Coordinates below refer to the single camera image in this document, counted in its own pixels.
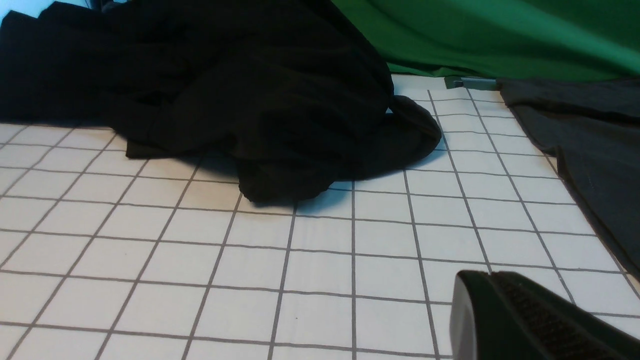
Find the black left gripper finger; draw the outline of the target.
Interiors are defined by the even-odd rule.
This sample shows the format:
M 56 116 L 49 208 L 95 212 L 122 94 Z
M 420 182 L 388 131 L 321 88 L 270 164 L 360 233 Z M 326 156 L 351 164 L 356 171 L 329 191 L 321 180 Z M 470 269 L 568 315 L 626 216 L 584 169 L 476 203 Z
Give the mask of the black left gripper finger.
M 637 360 L 639 340 L 517 272 L 457 272 L 455 360 Z

